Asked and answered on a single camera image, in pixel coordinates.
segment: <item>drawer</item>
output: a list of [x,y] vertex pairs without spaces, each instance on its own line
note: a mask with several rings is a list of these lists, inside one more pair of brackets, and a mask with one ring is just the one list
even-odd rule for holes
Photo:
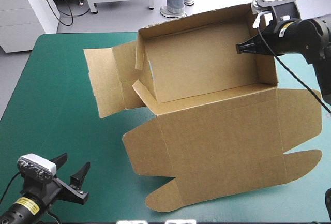
[[31,5],[28,0],[0,0],[0,11],[19,8],[31,8]]
[[0,26],[13,26],[39,22],[31,8],[0,11]]
[[0,27],[0,46],[5,52],[30,51],[44,34],[40,23]]

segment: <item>cardboard box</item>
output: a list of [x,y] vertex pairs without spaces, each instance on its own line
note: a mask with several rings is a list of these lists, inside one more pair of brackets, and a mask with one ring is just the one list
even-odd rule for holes
[[253,21],[238,5],[140,29],[137,49],[85,50],[100,117],[144,104],[156,115],[123,137],[137,174],[175,178],[146,198],[151,209],[285,184],[321,159],[284,154],[321,132],[321,107],[276,88],[272,57],[236,54]]

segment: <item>cardboard flap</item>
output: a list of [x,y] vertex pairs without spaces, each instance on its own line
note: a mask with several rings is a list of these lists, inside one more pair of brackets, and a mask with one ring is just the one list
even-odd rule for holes
[[196,174],[190,178],[186,173],[149,194],[146,205],[155,211],[168,212],[209,199],[285,184],[306,175],[318,164],[321,156],[320,150],[310,150],[262,158],[241,165],[245,168],[244,174],[238,164],[226,163],[220,168],[220,178],[215,177],[218,174],[216,168],[199,172],[203,177]]
[[193,14],[185,18],[165,21],[160,24],[150,25],[138,30],[138,43],[136,52],[136,69],[142,70],[144,63],[145,45],[144,39],[180,33],[192,28],[197,28],[211,23],[221,23],[238,16],[243,16],[250,11],[250,4],[242,4],[229,8],[216,9],[199,14]]
[[288,183],[303,177],[319,163],[321,150],[309,150],[285,154]]
[[139,80],[137,80],[132,87],[142,99],[142,101],[146,104],[146,106],[155,115],[167,114],[175,111],[201,106],[204,104],[209,104],[249,94],[256,94],[259,92],[274,89],[274,87],[270,85],[258,83],[238,88],[232,88],[226,91],[219,91],[200,96],[188,97],[176,101],[158,103],[151,95],[149,90],[145,87],[145,85],[142,84]]
[[146,205],[160,212],[169,212],[185,206],[176,179],[149,194],[146,197]]
[[137,174],[173,176],[167,146],[157,119],[126,133],[123,142]]
[[145,104],[132,88],[141,71],[134,69],[136,42],[84,50],[100,118]]
[[279,125],[284,152],[322,131],[320,104],[305,89],[277,89]]
[[100,118],[125,109],[112,49],[85,49],[84,53]]

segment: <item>warning label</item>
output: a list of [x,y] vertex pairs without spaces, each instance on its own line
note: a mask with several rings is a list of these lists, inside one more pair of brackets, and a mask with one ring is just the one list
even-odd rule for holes
[[21,197],[15,203],[26,207],[33,215],[36,215],[40,210],[39,206],[34,201],[26,197]]

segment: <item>cable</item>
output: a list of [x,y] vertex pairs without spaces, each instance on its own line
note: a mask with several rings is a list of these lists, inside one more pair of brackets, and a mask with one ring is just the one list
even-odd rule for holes
[[70,23],[70,24],[66,24],[66,23],[62,22],[62,21],[56,16],[56,14],[54,13],[54,10],[53,10],[53,8],[51,7],[50,2],[49,2],[48,0],[46,0],[46,1],[47,1],[47,3],[48,3],[48,6],[50,7],[51,11],[53,12],[54,16],[56,17],[56,19],[57,19],[62,25],[64,25],[64,26],[72,26],[72,25],[73,25],[72,11],[71,11],[71,8],[70,8],[69,3],[67,2],[67,0],[65,0],[65,2],[66,2],[66,4],[68,5],[68,7],[69,7],[69,11],[70,11],[70,14],[71,14],[71,23]]
[[64,12],[60,11],[59,9],[58,9],[58,11],[60,13],[64,14],[65,16],[79,17],[79,16],[83,16],[83,15],[87,14],[90,11],[90,8],[88,10],[86,10],[84,13],[81,13],[81,14],[67,14],[67,13],[64,13]]
[[48,210],[46,211],[46,214],[51,216],[57,222],[57,224],[62,224],[61,220],[57,217],[57,215],[55,215],[54,213],[51,212],[51,205],[49,206]]
[[285,70],[288,71],[289,74],[291,74],[303,87],[305,87],[314,97],[315,99],[322,105],[322,107],[331,114],[331,110],[327,107],[327,105],[318,97],[318,95],[307,85],[305,84],[296,74],[294,74],[293,71],[290,70],[289,67],[287,67],[282,60],[275,54],[275,52],[271,49],[271,47],[268,45],[267,41],[263,38],[260,28],[257,27],[258,33],[260,35],[260,38],[262,39],[263,43],[268,47],[271,54],[276,58],[276,60],[284,67]]
[[10,187],[10,185],[11,185],[11,183],[12,183],[12,182],[14,181],[14,179],[15,179],[18,175],[20,175],[20,174],[21,174],[20,172],[16,173],[16,174],[11,178],[11,180],[9,181],[9,183],[8,183],[6,189],[5,189],[4,194],[2,195],[2,197],[1,197],[1,199],[0,199],[0,204],[2,203],[2,201],[3,201],[4,197],[5,197],[5,195],[6,195],[7,191],[8,191],[8,189],[9,189],[9,187]]
[[60,13],[64,14],[65,16],[73,16],[73,17],[79,17],[79,16],[83,16],[85,14],[87,14],[90,11],[90,9],[86,10],[86,12],[82,13],[82,14],[74,14],[74,15],[70,15],[67,13],[63,13],[62,11],[59,10]]

